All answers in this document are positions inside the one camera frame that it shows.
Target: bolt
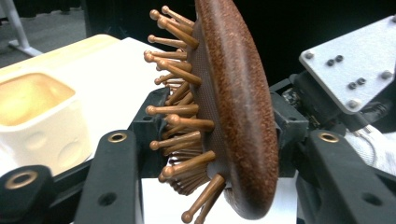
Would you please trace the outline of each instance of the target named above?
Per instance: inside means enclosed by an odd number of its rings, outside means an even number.
[[[304,55],[306,59],[311,59],[314,57],[314,53],[312,53],[311,51],[307,51],[306,54]]]
[[[393,74],[390,72],[390,71],[385,71],[385,72],[383,72],[382,74],[381,74],[381,77],[383,78],[383,79],[388,79],[388,78],[390,78],[390,77],[393,77]]]
[[[356,85],[355,82],[351,82],[347,86],[349,87],[350,90],[355,90],[358,87],[358,85]]]
[[[359,85],[364,85],[364,83],[366,83],[366,79],[364,79],[364,77],[360,77],[357,82]]]
[[[337,55],[337,57],[335,57],[335,61],[338,63],[340,63],[343,60],[344,60],[344,56],[342,56],[342,55]]]
[[[329,61],[326,62],[326,64],[327,64],[328,66],[333,66],[333,65],[334,65],[334,60],[333,60],[333,59],[330,59]]]
[[[356,100],[350,100],[346,105],[349,106],[349,108],[354,109],[358,107],[360,103]]]

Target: dark curtain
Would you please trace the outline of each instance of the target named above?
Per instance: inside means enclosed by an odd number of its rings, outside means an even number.
[[[36,14],[51,13],[61,10],[63,13],[70,11],[70,7],[80,7],[80,0],[14,0],[15,8],[20,17],[33,18]]]

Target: brown hairbrush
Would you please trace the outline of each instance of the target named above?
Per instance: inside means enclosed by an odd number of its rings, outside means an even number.
[[[262,62],[232,0],[196,0],[195,6],[196,21],[169,7],[162,8],[164,15],[150,11],[160,28],[177,37],[150,35],[150,43],[176,50],[145,51],[147,62],[170,72],[155,80],[171,89],[166,106],[146,110],[166,115],[163,139],[150,144],[169,157],[159,180],[184,195],[209,182],[181,216],[185,223],[200,208],[195,223],[203,223],[222,192],[240,217],[258,219],[271,206],[278,174],[276,127]]]

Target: metal stand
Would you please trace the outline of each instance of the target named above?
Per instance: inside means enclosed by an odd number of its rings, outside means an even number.
[[[12,0],[0,0],[0,5],[4,9],[6,16],[17,35],[17,39],[9,41],[8,44],[12,48],[18,49],[32,57],[42,54],[41,51],[30,47],[14,2]]]

